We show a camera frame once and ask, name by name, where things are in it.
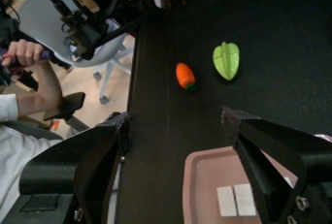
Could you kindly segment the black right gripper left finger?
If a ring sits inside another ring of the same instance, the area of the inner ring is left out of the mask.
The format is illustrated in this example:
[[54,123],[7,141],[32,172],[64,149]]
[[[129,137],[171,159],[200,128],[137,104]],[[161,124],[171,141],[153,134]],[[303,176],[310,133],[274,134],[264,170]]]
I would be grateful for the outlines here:
[[28,200],[19,208],[19,224],[105,224],[128,130],[129,115],[115,113],[26,163],[19,193]]

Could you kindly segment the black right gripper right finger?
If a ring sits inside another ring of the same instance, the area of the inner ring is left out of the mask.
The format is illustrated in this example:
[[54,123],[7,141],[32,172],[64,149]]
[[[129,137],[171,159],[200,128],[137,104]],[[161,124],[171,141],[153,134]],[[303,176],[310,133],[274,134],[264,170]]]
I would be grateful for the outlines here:
[[332,143],[223,108],[262,224],[332,224]]

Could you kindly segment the person's bare hand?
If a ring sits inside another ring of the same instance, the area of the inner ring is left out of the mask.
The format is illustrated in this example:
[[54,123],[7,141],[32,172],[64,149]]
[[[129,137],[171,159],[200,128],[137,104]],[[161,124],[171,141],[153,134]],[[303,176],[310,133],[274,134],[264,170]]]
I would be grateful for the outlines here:
[[14,58],[22,67],[41,65],[44,64],[41,60],[42,50],[38,44],[23,39],[10,42],[5,57],[2,58],[2,65],[9,66]]

